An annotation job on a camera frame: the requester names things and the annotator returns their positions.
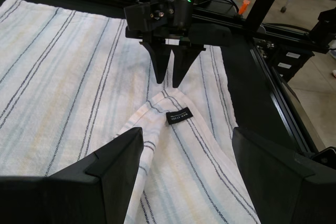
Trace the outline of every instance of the towel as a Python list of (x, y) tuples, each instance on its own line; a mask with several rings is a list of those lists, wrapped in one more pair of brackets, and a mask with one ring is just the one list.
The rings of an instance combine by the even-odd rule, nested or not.
[[(237, 124), (220, 48), (206, 46), (173, 89), (173, 54), (157, 84), (126, 26), (22, 0), (2, 4), (0, 174), (49, 176), (140, 126), (145, 148), (126, 223), (257, 223), (232, 150)], [(194, 116), (168, 125), (165, 113), (184, 106)]]

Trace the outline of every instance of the tiled floor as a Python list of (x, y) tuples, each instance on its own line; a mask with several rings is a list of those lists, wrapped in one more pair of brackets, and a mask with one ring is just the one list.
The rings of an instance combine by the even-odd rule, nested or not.
[[(330, 0), (291, 0), (287, 11), (280, 9), (287, 0), (276, 0), (264, 22), (286, 23), (311, 29), (319, 13), (335, 8)], [(302, 69), (289, 81), (310, 121), (325, 146), (336, 146), (336, 60), (329, 54), (315, 53)]]

